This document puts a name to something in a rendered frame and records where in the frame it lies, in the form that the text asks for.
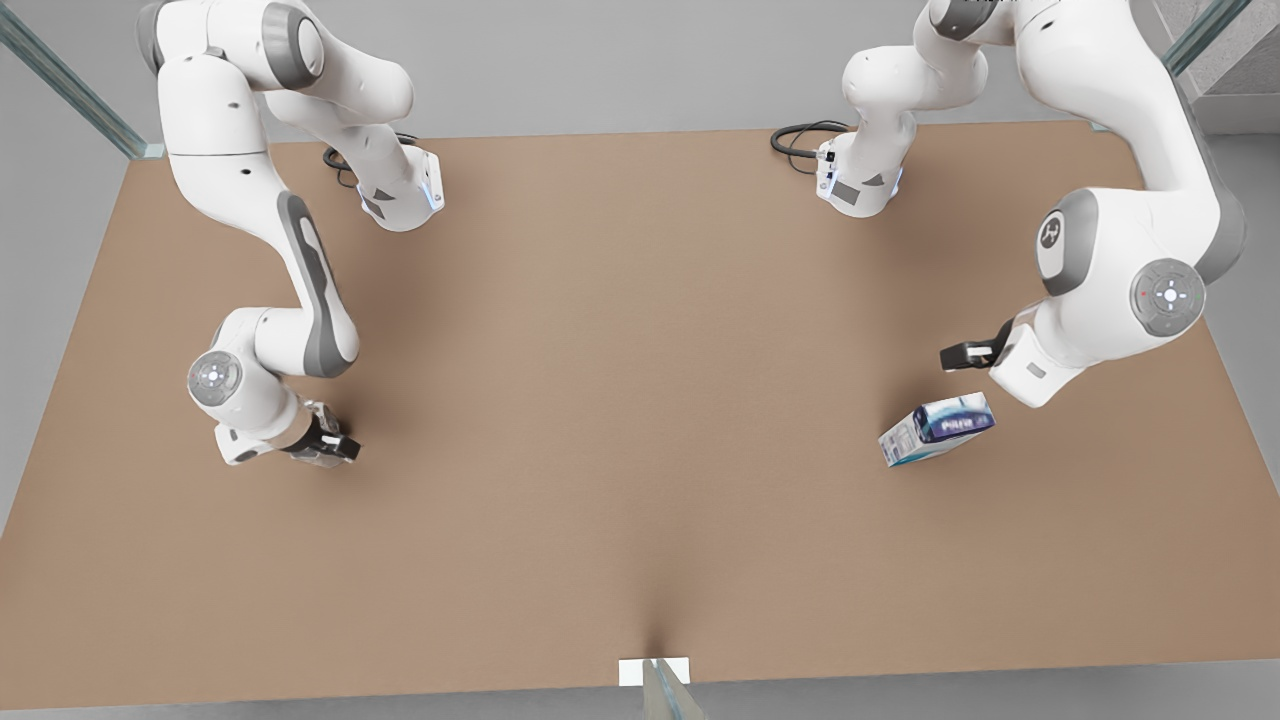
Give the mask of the silver frame post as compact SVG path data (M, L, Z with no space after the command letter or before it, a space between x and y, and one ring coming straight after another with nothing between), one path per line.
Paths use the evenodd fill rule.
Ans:
M618 685L643 688L643 720L709 720L690 689L690 659L621 659Z
M146 142L4 0L0 0L0 44L127 159L136 161L165 156L163 143Z
M1253 3L1253 0L1210 0L1187 29L1162 55L1172 77L1184 73L1196 59Z

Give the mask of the blue and white carton box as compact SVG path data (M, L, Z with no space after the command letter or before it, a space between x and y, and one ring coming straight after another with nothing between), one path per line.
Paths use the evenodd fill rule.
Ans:
M879 437L888 468L920 461L968 442L996 425L982 392L915 407Z

